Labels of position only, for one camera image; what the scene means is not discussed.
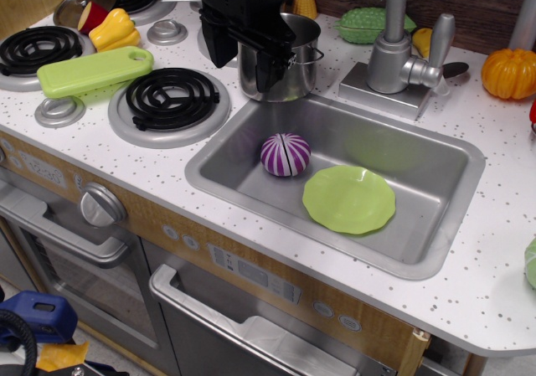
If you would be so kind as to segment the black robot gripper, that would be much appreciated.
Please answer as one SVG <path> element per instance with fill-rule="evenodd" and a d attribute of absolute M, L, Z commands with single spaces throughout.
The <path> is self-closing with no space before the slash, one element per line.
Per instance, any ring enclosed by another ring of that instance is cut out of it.
<path fill-rule="evenodd" d="M 256 89 L 268 92 L 296 63 L 296 36 L 281 18 L 285 0 L 200 0 L 202 32 L 217 68 L 238 54 L 238 44 L 255 52 Z"/>

